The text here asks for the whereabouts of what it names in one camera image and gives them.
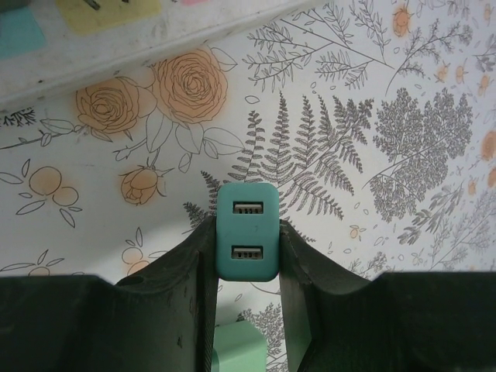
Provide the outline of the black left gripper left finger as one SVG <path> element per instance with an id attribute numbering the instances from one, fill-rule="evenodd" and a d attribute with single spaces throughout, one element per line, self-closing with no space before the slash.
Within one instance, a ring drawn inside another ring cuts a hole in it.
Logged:
<path id="1" fill-rule="evenodd" d="M 3 371 L 208 371 L 215 219 L 136 273 L 1 279 Z"/>

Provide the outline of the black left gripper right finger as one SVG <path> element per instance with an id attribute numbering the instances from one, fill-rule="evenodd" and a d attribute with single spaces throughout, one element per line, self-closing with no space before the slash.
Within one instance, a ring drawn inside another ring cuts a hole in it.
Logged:
<path id="1" fill-rule="evenodd" d="M 367 280 L 281 223 L 280 288 L 292 371 L 493 371 L 492 272 Z"/>

